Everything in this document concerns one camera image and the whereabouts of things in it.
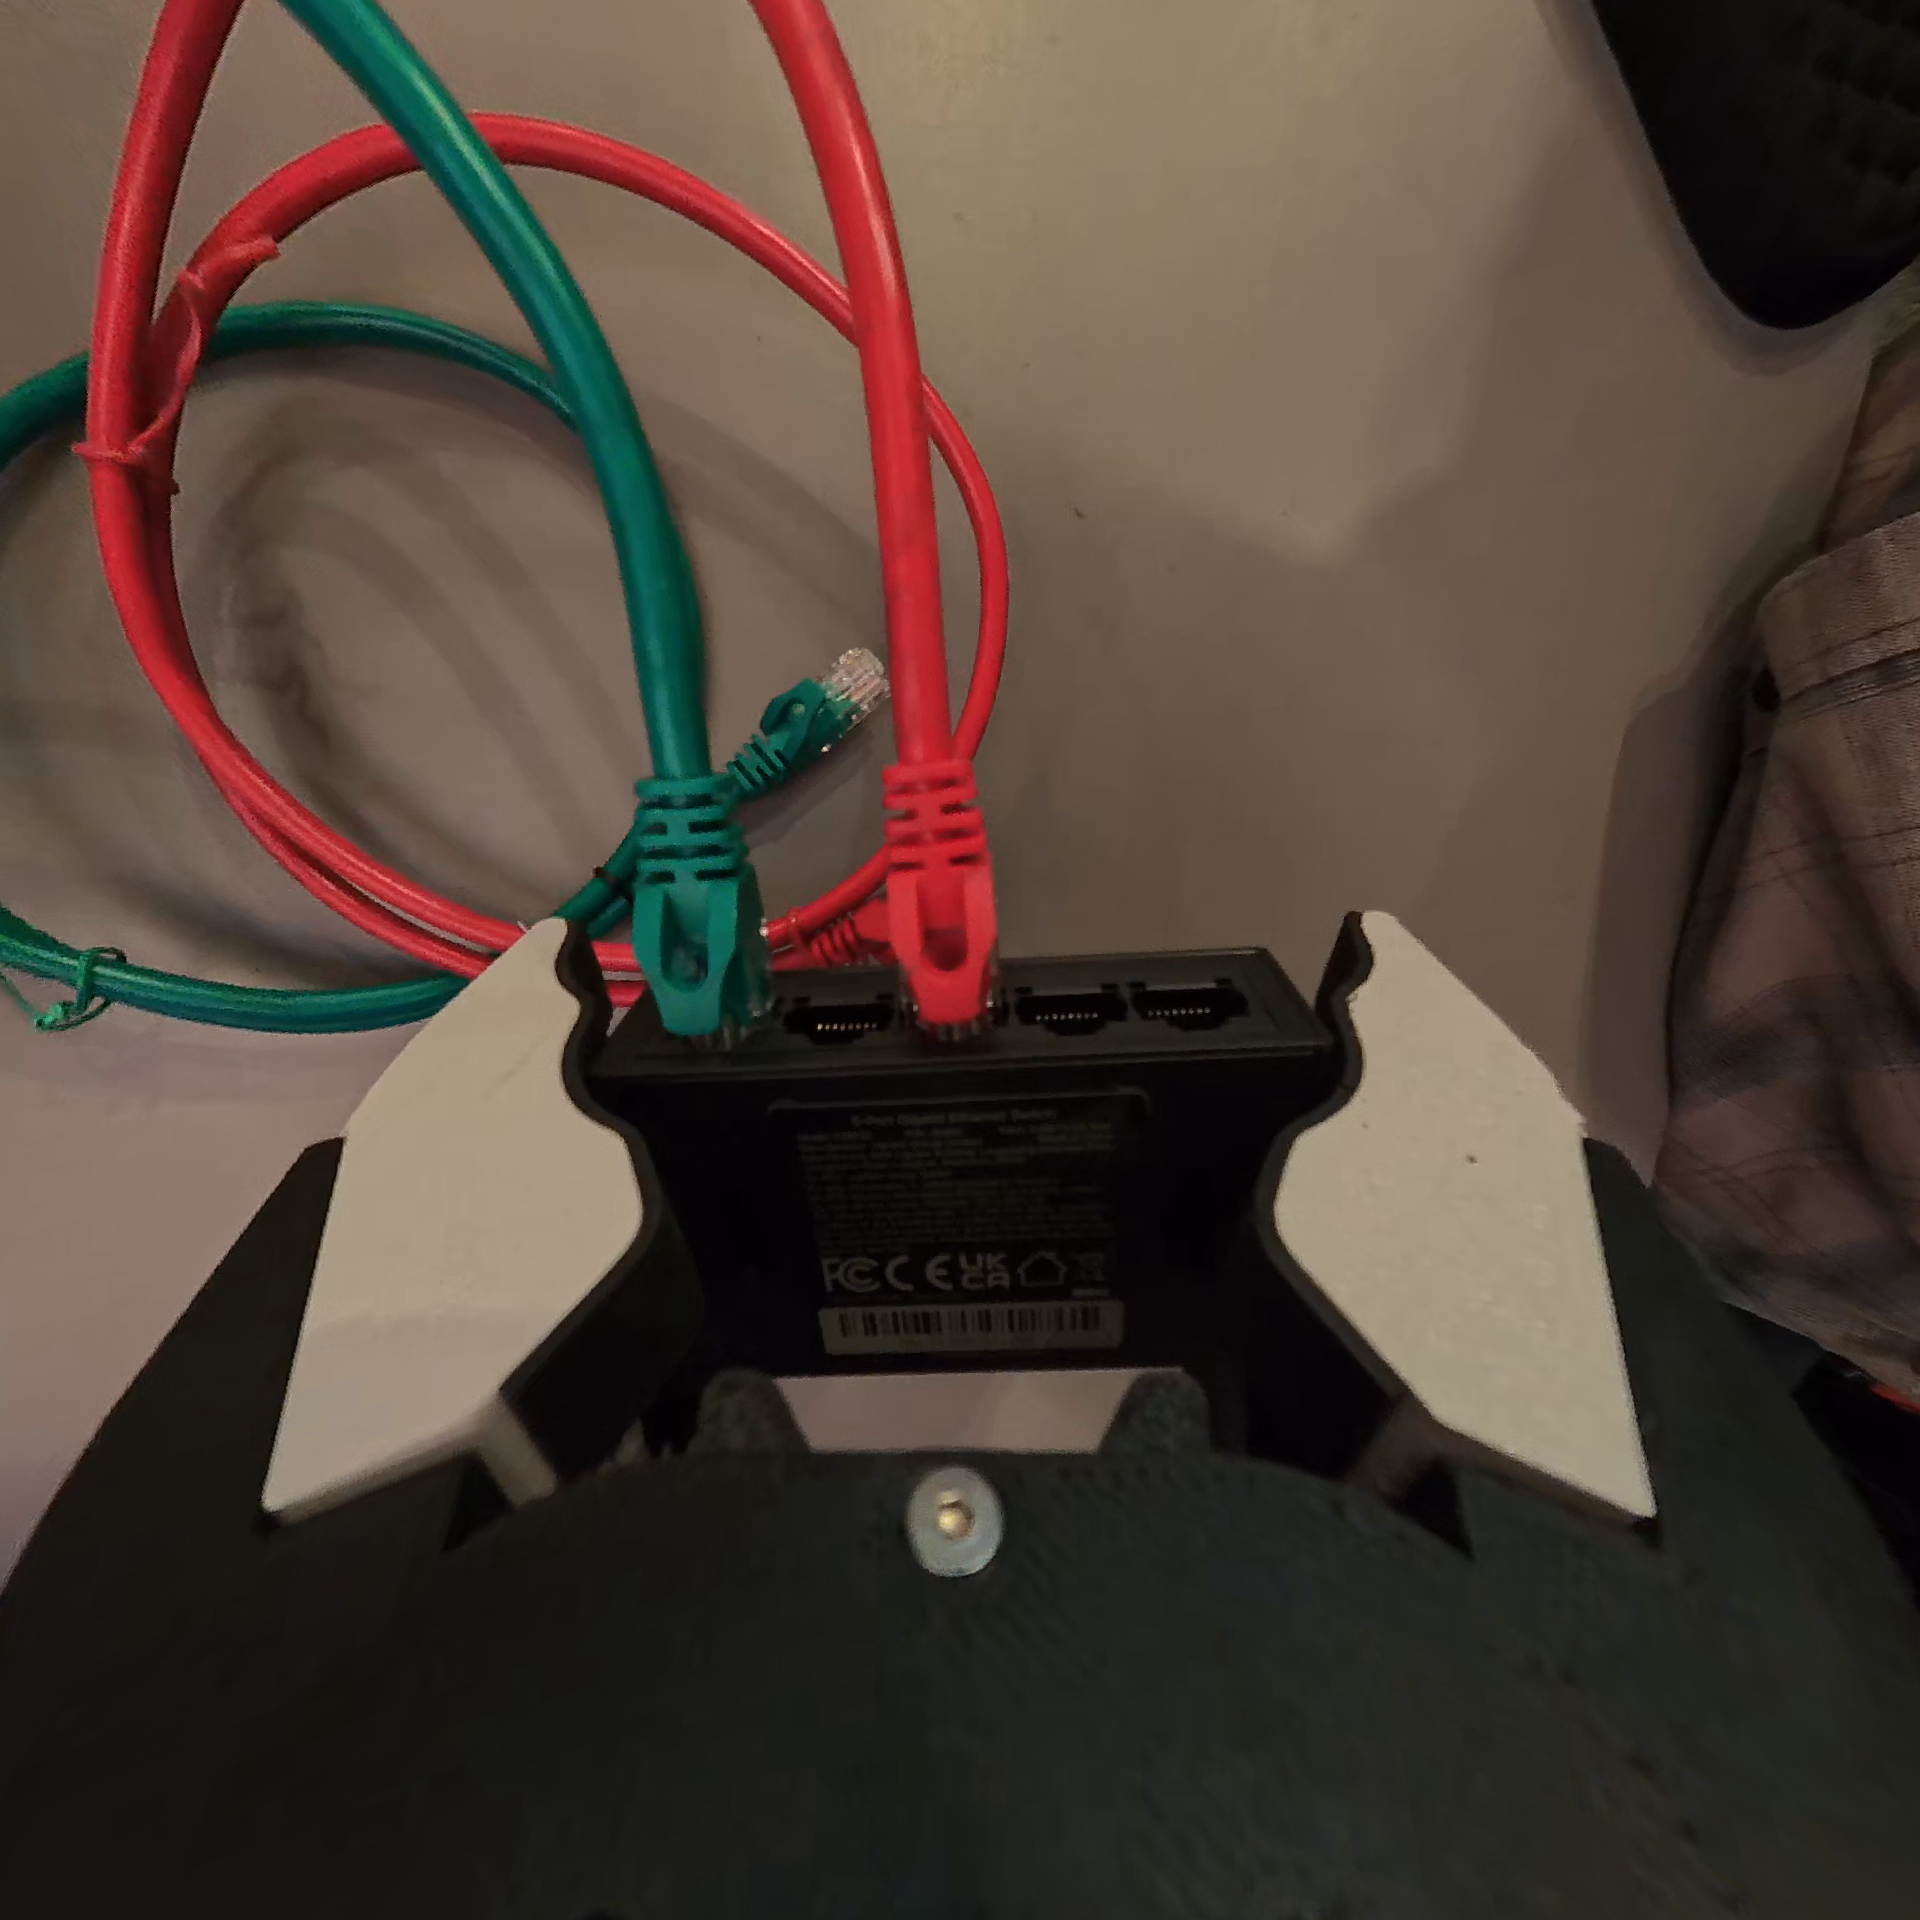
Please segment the person's plaid shirt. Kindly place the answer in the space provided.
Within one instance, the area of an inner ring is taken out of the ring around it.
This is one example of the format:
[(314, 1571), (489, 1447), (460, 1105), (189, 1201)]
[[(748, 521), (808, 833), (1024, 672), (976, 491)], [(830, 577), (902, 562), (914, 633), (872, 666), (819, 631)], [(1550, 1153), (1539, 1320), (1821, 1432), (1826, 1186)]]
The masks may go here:
[(1750, 621), (1734, 782), (1676, 959), (1653, 1170), (1734, 1305), (1916, 1401), (1917, 339)]

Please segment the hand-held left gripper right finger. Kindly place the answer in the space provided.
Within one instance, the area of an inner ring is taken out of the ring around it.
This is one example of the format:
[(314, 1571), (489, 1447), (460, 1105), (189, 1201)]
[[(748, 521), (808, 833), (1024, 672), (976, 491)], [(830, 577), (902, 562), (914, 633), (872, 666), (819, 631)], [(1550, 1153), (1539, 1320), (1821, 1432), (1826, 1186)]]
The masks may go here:
[(1348, 915), (1324, 1102), (1275, 1141), (1267, 1255), (1384, 1392), (1342, 1479), (1475, 1470), (1613, 1525), (1658, 1496), (1589, 1174), (1553, 1071), (1402, 922)]

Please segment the black network switch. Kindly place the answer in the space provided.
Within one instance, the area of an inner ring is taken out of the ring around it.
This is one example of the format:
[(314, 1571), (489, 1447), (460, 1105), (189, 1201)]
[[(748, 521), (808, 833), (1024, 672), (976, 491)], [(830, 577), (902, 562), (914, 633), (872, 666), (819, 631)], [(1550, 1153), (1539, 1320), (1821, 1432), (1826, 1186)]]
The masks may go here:
[(1331, 1061), (1270, 954), (1125, 952), (1009, 963), (961, 1042), (888, 968), (785, 975), (717, 1050), (634, 1006), (593, 1089), (652, 1153), (713, 1368), (1200, 1370), (1232, 1351), (1267, 1155)]

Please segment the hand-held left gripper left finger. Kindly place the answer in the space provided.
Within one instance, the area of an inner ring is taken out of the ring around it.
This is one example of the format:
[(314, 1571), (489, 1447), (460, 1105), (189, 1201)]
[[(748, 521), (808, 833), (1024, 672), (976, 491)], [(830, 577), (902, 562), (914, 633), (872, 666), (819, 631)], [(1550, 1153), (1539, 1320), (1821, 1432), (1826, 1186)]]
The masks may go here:
[(272, 1459), (312, 1520), (473, 1459), (509, 1505), (618, 1451), (691, 1357), (705, 1290), (645, 1141), (590, 1090), (608, 985), (542, 919), (349, 1117)]

